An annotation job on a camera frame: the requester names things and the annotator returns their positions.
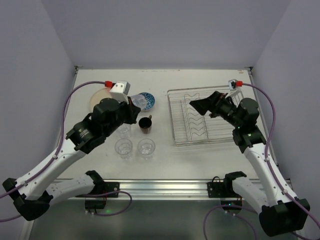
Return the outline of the cream plate back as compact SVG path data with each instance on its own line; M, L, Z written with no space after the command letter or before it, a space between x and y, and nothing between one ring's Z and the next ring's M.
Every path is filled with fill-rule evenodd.
M97 92L95 92L89 101L89 110L90 112L93 111L94 106L99 104L101 102L101 100L103 99L112 99L112 95L110 94L110 90L108 88L102 88L100 90L98 90Z

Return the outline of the clear glass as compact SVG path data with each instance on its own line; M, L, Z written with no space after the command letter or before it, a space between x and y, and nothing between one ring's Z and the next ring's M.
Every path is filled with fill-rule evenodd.
M142 94L132 95L130 98L132 103L141 110L144 110L148 105L146 97Z
M114 149L123 160L129 160L133 153L133 143L130 139L122 138L115 143Z
M130 124L122 124L116 130L116 134L120 139L129 139L132 136L132 127Z
M153 157L156 150L155 142L150 138L144 138L137 144L137 151L139 157L149 160Z

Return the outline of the dark red cup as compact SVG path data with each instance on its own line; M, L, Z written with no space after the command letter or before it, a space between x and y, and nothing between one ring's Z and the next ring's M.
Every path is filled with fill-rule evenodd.
M138 121L138 125L142 133L149 134L152 129L152 115L149 115L148 117L142 117Z

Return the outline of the blue patterned bowl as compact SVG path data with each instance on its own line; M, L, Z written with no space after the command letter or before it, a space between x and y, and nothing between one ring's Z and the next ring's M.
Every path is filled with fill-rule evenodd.
M150 111L150 110L154 107L154 105L155 105L155 102L156 102L155 97L154 97L151 93L149 93L149 92L141 92L141 93L139 93L139 94L142 95L142 96L144 96L145 99L146 99L146 101L147 101L147 105L146 105L146 107L143 109L143 111L144 111L144 112Z

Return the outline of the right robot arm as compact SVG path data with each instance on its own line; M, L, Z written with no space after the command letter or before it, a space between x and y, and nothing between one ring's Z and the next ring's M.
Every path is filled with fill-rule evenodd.
M255 170L263 190L257 188L242 171L227 173L223 179L226 192L243 197L258 214L263 231L274 237L301 230L310 210L308 201L298 198L268 153L267 141L257 126L258 103L243 98L235 105L225 93L215 91L189 103L200 115L221 117L230 123L233 141Z

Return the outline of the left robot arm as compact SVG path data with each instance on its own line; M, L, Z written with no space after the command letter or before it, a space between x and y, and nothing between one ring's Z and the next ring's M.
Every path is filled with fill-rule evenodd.
M131 100L102 99L91 113L74 125L57 149L34 169L17 179L6 179L2 186L19 215L32 221L55 203L76 196L101 194L105 183L94 170L76 179L60 183L54 183L54 180L73 163L102 145L122 124L136 124L140 111Z

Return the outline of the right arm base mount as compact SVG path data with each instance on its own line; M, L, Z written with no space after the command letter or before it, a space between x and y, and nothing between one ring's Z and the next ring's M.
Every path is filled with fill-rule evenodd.
M215 176L211 181L206 183L207 194L209 198L219 198L220 204L225 205L223 209L227 212L238 213L241 209L234 206L242 207L242 197L235 193L232 187L232 182L240 177L247 177L242 171L227 173L224 179Z

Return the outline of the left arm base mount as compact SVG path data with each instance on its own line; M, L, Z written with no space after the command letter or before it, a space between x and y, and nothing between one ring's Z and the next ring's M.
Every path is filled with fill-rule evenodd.
M101 195L119 190L119 182L105 182L95 170L89 170L85 174L93 181L93 189L86 195ZM88 212L97 213L98 210L106 207L107 198L117 198L118 195L118 193L112 193L108 196L100 197L98 200L85 200L84 208Z

